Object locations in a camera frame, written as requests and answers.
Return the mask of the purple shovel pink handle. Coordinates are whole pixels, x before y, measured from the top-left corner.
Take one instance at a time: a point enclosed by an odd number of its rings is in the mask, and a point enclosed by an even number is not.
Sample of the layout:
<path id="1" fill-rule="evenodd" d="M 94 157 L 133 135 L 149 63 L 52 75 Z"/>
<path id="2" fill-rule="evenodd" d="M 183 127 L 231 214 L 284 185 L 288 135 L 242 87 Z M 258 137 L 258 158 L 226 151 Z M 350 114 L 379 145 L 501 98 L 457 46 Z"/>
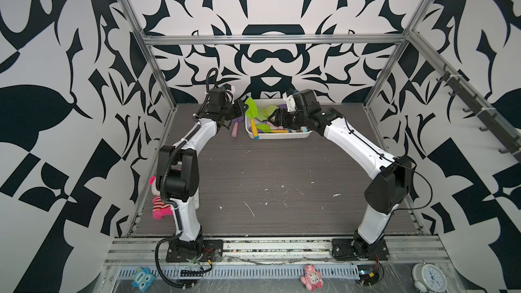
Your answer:
<path id="1" fill-rule="evenodd" d="M 239 130 L 239 126 L 240 124 L 244 121 L 244 116 L 240 116 L 240 117 L 237 117 L 235 119 L 233 119 L 233 128 L 232 128 L 232 133 L 231 133 L 231 136 L 233 138 L 236 138 L 237 137 L 237 134 L 238 134 L 238 130 Z"/>

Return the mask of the green shovel yellow handle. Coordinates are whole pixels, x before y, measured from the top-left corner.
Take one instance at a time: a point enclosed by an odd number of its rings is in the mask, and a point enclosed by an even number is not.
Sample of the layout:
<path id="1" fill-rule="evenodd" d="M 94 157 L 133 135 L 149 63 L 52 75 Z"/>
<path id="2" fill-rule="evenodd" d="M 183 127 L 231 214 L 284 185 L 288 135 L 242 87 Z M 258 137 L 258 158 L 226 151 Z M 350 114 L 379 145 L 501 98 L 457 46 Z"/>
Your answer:
<path id="1" fill-rule="evenodd" d="M 255 123 L 255 118 L 258 115 L 258 108 L 257 108 L 257 105 L 256 105 L 254 99 L 251 98 L 251 97 L 249 97 L 246 100 L 246 104 L 248 106 L 248 109 L 246 111 L 246 116 L 250 120 L 250 126 L 251 126 L 253 139 L 254 140 L 258 140 L 259 139 L 259 132 L 257 130 L 256 123 Z"/>

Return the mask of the white plastic storage box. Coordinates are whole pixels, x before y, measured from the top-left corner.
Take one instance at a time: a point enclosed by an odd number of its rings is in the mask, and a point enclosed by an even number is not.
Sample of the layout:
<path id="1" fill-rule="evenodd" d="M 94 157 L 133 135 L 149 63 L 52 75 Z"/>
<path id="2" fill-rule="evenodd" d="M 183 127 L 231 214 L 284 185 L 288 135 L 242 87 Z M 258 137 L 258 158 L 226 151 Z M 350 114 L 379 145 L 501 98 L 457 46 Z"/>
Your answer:
<path id="1" fill-rule="evenodd" d="M 266 109 L 268 106 L 285 106 L 286 102 L 281 98 L 269 98 L 269 99 L 255 99 L 255 103 L 258 107 L 259 114 L 261 113 L 262 109 Z M 254 135 L 251 128 L 250 119 L 248 117 L 245 117 L 244 121 L 244 130 L 248 134 L 248 136 L 253 139 Z M 270 132 L 270 133 L 262 133 L 260 129 L 258 129 L 259 132 L 259 140 L 283 140 L 283 139 L 304 139 L 308 138 L 313 134 L 313 131 L 308 130 L 306 132 Z"/>

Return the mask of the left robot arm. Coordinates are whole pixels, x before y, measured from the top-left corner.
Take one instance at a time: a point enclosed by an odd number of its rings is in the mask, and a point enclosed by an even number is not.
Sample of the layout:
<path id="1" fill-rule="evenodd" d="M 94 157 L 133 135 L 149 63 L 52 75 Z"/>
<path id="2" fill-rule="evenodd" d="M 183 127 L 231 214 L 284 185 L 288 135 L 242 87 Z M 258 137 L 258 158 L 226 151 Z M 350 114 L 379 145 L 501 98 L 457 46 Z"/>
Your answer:
<path id="1" fill-rule="evenodd" d="M 191 130 L 172 146 L 160 149 L 155 185 L 163 203 L 172 210 L 176 233 L 171 240 L 182 250 L 200 255 L 202 226 L 196 210 L 199 190 L 198 154 L 218 131 L 243 116 L 247 105 L 235 98 L 235 88 L 226 84 L 211 88 Z"/>

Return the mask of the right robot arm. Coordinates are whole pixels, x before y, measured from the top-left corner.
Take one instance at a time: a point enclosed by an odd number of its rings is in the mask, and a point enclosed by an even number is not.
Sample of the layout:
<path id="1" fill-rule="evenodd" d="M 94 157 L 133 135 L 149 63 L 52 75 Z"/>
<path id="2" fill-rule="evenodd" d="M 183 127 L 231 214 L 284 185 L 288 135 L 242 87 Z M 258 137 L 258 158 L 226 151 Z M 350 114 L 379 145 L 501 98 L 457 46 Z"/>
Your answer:
<path id="1" fill-rule="evenodd" d="M 371 179 L 364 192 L 367 208 L 353 241 L 358 256 L 367 253 L 383 239 L 393 212 L 409 194 L 411 160 L 395 157 L 370 142 L 336 109 L 321 107 L 312 90 L 286 94 L 284 101 L 286 108 L 268 113 L 270 123 L 291 130 L 305 127 L 316 132 L 346 152 Z"/>

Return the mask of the pink striped plush doll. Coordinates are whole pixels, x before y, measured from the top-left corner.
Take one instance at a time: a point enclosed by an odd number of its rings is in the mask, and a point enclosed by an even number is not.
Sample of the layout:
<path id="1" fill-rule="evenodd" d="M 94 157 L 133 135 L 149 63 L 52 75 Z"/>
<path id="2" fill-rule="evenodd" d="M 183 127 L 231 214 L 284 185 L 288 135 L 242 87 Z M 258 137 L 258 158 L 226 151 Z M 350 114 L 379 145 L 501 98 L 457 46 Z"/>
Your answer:
<path id="1" fill-rule="evenodd" d="M 160 191 L 157 189 L 156 186 L 157 178 L 155 176 L 152 176 L 149 179 L 149 184 L 151 186 L 151 192 L 154 195 L 153 198 L 153 218 L 156 220 L 161 220 L 166 216 L 172 216 L 172 210 L 168 204 L 165 204 L 160 197 Z"/>

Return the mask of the pink bear toy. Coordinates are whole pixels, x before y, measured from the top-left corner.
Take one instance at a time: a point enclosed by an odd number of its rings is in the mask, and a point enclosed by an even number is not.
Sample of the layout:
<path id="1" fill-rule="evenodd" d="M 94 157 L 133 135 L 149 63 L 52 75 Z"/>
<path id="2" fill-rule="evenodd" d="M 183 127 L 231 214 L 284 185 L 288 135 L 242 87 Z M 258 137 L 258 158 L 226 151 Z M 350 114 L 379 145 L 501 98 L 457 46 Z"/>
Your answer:
<path id="1" fill-rule="evenodd" d="M 314 292 L 316 289 L 322 289 L 322 275 L 316 270 L 314 265 L 305 266 L 305 274 L 300 279 L 301 283 L 307 290 Z"/>

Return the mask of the small green circuit board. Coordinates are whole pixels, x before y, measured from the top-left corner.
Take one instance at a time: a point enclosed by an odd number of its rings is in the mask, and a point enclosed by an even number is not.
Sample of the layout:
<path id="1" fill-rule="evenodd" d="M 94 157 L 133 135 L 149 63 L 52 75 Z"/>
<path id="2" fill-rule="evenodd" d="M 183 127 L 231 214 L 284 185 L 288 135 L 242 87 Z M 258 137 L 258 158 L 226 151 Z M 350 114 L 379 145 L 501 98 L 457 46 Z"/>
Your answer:
<path id="1" fill-rule="evenodd" d="M 383 268 L 380 266 L 377 267 L 369 267 L 365 265 L 364 267 L 359 267 L 359 280 L 358 283 L 361 286 L 365 287 L 373 287 L 378 284 L 384 277 L 385 272 Z"/>

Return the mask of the blue owl toy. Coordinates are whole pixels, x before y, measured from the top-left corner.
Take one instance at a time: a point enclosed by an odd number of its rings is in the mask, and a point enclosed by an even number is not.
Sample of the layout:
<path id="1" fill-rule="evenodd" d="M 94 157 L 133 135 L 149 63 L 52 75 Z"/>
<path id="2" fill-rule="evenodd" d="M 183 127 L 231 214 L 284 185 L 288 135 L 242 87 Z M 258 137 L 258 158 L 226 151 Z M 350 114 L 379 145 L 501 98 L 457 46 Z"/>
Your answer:
<path id="1" fill-rule="evenodd" d="M 150 286 L 153 284 L 155 279 L 156 276 L 152 274 L 149 268 L 140 267 L 132 276 L 132 286 L 134 288 L 139 289 L 140 292 L 146 293 L 146 291 L 149 290 Z"/>

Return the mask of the white alarm clock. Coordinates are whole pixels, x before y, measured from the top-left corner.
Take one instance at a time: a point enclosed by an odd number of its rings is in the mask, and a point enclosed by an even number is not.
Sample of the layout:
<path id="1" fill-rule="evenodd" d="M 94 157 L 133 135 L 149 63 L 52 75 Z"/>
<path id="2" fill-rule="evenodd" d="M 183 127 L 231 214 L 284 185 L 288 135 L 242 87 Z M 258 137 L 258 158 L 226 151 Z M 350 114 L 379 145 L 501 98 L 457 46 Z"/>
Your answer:
<path id="1" fill-rule="evenodd" d="M 446 292 L 448 288 L 446 275 L 433 264 L 416 264 L 412 268 L 412 278 L 419 292 Z"/>

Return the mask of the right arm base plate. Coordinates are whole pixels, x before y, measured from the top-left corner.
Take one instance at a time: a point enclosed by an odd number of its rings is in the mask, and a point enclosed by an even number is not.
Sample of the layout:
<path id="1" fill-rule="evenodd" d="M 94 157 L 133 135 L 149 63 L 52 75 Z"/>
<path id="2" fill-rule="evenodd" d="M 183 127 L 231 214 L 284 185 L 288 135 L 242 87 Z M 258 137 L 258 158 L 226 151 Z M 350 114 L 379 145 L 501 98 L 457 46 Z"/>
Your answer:
<path id="1" fill-rule="evenodd" d="M 382 261 L 388 259 L 389 248 L 381 239 L 368 245 L 362 239 L 333 239 L 331 254 L 337 261 Z"/>

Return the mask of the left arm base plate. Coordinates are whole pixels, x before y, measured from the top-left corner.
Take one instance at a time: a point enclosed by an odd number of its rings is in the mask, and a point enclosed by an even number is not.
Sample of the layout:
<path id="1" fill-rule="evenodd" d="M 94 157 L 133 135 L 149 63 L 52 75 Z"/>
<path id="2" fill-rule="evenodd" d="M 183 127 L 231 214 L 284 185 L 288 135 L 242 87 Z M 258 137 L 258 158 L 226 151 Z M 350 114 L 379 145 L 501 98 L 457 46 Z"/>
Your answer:
<path id="1" fill-rule="evenodd" d="M 220 260 L 222 257 L 223 246 L 223 240 L 172 240 L 169 242 L 166 262 L 181 263 L 194 260 L 200 262 Z"/>

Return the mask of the black wall hook rack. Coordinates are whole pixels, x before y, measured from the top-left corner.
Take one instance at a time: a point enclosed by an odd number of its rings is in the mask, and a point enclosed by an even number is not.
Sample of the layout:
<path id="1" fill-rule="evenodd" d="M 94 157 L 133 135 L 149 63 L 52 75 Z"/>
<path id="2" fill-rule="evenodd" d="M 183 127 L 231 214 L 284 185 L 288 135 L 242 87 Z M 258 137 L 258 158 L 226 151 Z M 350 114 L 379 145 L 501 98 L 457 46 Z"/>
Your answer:
<path id="1" fill-rule="evenodd" d="M 450 90 L 446 107 L 448 120 L 451 106 L 458 98 L 465 105 L 462 111 L 470 117 L 477 117 L 482 123 L 479 130 L 490 132 L 501 143 L 502 148 L 498 152 L 509 154 L 520 163 L 520 132 L 463 75 L 452 73 L 447 65 L 435 70 L 440 74 L 437 84 L 443 84 Z"/>

